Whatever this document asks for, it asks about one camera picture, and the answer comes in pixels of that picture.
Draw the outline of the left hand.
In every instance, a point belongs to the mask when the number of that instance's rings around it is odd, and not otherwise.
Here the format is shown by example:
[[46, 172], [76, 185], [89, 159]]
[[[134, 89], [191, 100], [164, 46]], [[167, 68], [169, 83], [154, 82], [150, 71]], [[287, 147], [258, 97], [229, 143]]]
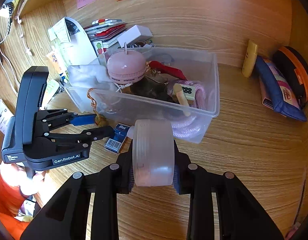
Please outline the left hand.
[[0, 164], [0, 177], [10, 187], [18, 187], [24, 196], [38, 193], [44, 184], [46, 171], [35, 172], [33, 178], [28, 178], [25, 167], [16, 164]]

